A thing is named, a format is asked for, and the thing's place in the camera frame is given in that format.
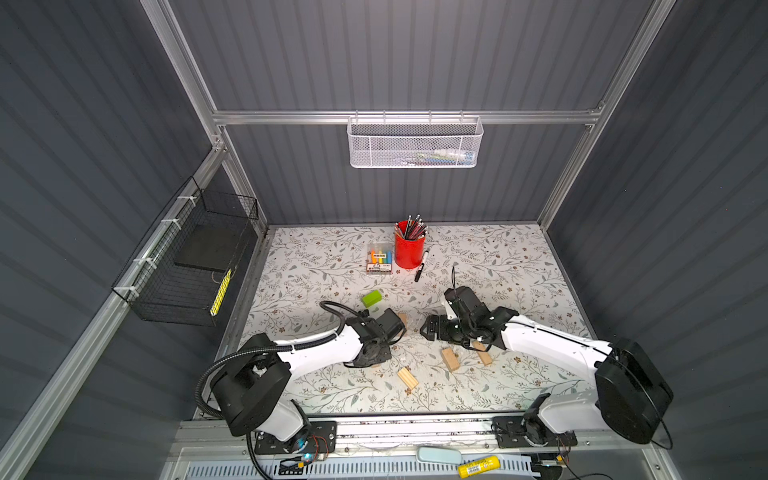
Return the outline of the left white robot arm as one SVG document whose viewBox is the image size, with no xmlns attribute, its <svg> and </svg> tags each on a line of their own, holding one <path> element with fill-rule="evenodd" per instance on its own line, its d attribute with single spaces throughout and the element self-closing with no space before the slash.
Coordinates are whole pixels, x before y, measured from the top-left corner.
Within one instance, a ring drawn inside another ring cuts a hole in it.
<svg viewBox="0 0 768 480">
<path fill-rule="evenodd" d="M 263 432 L 299 451 L 311 423 L 297 402 L 287 399 L 289 384 L 328 366 L 369 368 L 392 358 L 392 348 L 406 332 L 394 311 L 377 318 L 333 301 L 320 307 L 337 317 L 329 332 L 277 341 L 251 337 L 242 348 L 216 360 L 198 380 L 195 401 L 207 415 L 226 422 L 234 437 Z"/>
</svg>

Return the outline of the green block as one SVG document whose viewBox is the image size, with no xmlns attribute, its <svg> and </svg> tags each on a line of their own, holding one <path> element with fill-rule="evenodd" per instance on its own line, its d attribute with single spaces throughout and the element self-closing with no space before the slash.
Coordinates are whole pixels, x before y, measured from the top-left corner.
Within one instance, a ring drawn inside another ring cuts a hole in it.
<svg viewBox="0 0 768 480">
<path fill-rule="evenodd" d="M 383 295 L 379 290 L 373 290 L 365 294 L 361 301 L 365 308 L 370 308 L 383 300 Z"/>
</svg>

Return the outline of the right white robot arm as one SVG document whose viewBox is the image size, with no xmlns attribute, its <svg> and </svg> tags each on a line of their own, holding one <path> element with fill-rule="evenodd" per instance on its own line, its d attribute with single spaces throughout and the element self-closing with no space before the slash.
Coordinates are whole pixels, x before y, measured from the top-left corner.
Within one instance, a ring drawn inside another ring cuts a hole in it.
<svg viewBox="0 0 768 480">
<path fill-rule="evenodd" d="M 497 347 L 534 356 L 588 385 L 573 394 L 540 394 L 515 423 L 499 427 L 501 434 L 546 447 L 557 440 L 571 446 L 580 431 L 611 430 L 646 445 L 666 426 L 663 415 L 674 393 L 637 342 L 587 339 L 507 307 L 489 309 L 466 286 L 447 289 L 442 304 L 444 314 L 427 316 L 420 328 L 426 340 L 476 352 Z"/>
</svg>

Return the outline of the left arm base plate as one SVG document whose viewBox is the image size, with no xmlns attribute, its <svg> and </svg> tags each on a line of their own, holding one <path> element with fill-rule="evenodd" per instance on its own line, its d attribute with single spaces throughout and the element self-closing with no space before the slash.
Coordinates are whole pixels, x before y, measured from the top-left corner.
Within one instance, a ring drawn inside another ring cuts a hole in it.
<svg viewBox="0 0 768 480">
<path fill-rule="evenodd" d="M 309 426 L 287 441 L 258 431 L 254 450 L 258 455 L 328 454 L 336 449 L 337 426 L 335 421 L 311 421 Z"/>
</svg>

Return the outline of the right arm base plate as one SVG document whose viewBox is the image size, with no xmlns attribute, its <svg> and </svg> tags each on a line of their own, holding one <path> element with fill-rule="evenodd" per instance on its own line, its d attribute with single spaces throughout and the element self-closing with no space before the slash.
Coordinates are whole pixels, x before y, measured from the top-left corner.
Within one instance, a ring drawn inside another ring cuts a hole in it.
<svg viewBox="0 0 768 480">
<path fill-rule="evenodd" d="M 574 447 L 574 432 L 557 434 L 538 419 L 523 416 L 497 416 L 491 420 L 491 431 L 500 448 Z"/>
</svg>

